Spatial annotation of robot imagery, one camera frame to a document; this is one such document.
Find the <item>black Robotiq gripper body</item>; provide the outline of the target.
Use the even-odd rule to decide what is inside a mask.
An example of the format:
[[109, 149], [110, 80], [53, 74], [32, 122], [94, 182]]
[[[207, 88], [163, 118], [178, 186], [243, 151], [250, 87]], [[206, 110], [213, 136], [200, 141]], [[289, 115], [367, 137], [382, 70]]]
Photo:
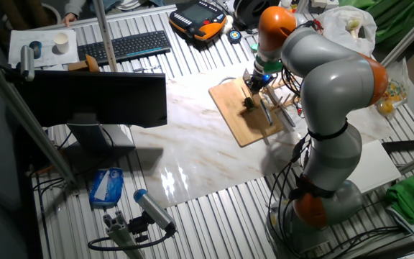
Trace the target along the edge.
[[251, 78], [247, 81], [247, 86], [251, 92], [260, 92], [262, 88], [268, 86], [274, 79], [273, 75], [254, 71]]

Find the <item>person's bare hand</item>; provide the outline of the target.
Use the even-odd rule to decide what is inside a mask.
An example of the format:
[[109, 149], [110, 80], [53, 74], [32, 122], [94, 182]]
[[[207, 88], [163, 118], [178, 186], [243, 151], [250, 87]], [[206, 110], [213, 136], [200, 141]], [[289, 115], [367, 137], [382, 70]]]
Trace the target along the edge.
[[63, 20], [62, 20], [62, 23], [66, 26], [66, 27], [70, 27], [70, 24], [72, 23], [72, 22], [75, 22], [75, 21], [77, 21], [78, 20], [78, 16], [76, 15], [76, 14], [74, 14], [74, 13], [67, 13], [65, 16], [64, 16], [64, 18], [63, 18]]

